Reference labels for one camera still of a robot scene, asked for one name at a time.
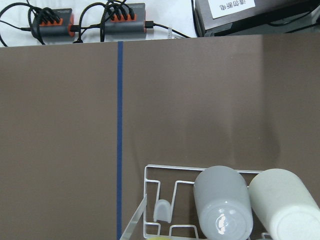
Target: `yellow object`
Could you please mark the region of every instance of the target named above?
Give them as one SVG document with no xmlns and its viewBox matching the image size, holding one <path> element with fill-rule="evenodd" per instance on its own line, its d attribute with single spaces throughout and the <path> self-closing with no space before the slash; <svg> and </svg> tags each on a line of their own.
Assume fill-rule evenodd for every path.
<svg viewBox="0 0 320 240">
<path fill-rule="evenodd" d="M 148 238 L 148 240 L 170 240 L 171 238 L 163 237 L 163 236 L 156 236 L 152 238 Z"/>
</svg>

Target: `white wire rack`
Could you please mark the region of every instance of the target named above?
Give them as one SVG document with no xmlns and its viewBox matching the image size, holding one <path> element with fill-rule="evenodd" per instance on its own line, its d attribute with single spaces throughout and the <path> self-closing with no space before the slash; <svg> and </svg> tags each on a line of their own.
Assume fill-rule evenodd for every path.
<svg viewBox="0 0 320 240">
<path fill-rule="evenodd" d="M 178 171 L 185 171 L 185 172 L 195 172 L 196 174 L 202 172 L 205 170 L 205 168 L 201 167 L 187 167 L 187 166 L 169 166 L 169 165 L 154 165 L 154 164 L 149 164 L 144 168 L 144 184 L 143 184 L 143 199 L 136 209 L 135 213 L 133 214 L 130 222 L 128 223 L 126 229 L 124 230 L 122 237 L 120 240 L 130 240 L 131 235 L 140 220 L 140 218 L 143 216 L 143 237 L 145 239 L 153 238 L 153 237 L 168 237 L 171 240 L 203 240 L 206 238 L 200 238 L 199 237 L 199 230 L 195 224 L 188 223 L 188 224 L 172 224 L 169 226 L 169 229 L 167 231 L 167 235 L 161 235 L 162 232 L 162 223 L 161 221 L 147 221 L 147 184 L 148 183 L 153 183 L 156 184 L 156 196 L 155 196 L 155 202 L 157 203 L 158 200 L 160 200 L 160 189 L 161 189 L 161 181 L 158 179 L 151 179 L 151 176 L 149 174 L 150 169 L 158 169 L 158 170 L 178 170 Z M 238 173 L 240 174 L 249 174 L 249 175 L 257 175 L 261 173 L 262 171 L 259 170 L 237 170 Z M 189 180 L 183 180 L 183 179 L 177 179 L 174 183 L 174 189 L 172 193 L 172 199 L 171 203 L 169 205 L 170 209 L 168 209 L 168 212 L 170 214 L 169 216 L 169 223 L 171 222 L 171 217 L 174 213 L 174 208 L 175 208 L 175 201 L 176 201 L 176 195 L 177 195 L 177 189 L 178 185 L 193 185 L 195 182 L 194 181 L 189 181 Z M 148 226 L 153 226 L 156 228 L 157 233 L 149 233 L 147 231 Z M 194 236 L 195 237 L 182 237 L 182 236 L 176 236 L 173 235 L 173 229 L 179 229 L 179 228 L 188 228 L 192 231 L 194 231 Z M 263 232 L 261 233 L 261 239 L 262 240 L 271 240 L 271 237 L 268 233 Z"/>
</svg>

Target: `blue stripe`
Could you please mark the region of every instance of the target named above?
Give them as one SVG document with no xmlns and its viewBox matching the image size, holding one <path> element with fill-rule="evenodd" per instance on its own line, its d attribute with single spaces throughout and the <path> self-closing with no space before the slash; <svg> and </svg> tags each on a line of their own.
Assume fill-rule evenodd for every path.
<svg viewBox="0 0 320 240">
<path fill-rule="evenodd" d="M 118 42 L 117 63 L 117 142 L 116 142 L 116 239 L 122 235 L 122 111 L 123 111 L 123 50 Z"/>
</svg>

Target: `white label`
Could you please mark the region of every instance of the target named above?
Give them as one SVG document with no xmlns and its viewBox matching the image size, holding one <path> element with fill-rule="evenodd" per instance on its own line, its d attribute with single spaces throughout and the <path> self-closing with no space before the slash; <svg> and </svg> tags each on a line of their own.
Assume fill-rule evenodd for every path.
<svg viewBox="0 0 320 240">
<path fill-rule="evenodd" d="M 208 0 L 214 19 L 256 6 L 255 0 Z"/>
</svg>

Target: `white cup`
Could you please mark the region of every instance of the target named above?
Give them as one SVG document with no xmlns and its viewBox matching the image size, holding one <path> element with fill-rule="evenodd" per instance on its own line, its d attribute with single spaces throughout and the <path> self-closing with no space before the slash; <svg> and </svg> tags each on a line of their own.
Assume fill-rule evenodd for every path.
<svg viewBox="0 0 320 240">
<path fill-rule="evenodd" d="M 252 209 L 273 240 L 320 240 L 320 210 L 294 173 L 269 169 L 249 185 Z"/>
<path fill-rule="evenodd" d="M 212 166 L 194 182 L 194 200 L 203 234 L 209 240 L 246 240 L 253 228 L 244 178 L 226 166 Z"/>
</svg>

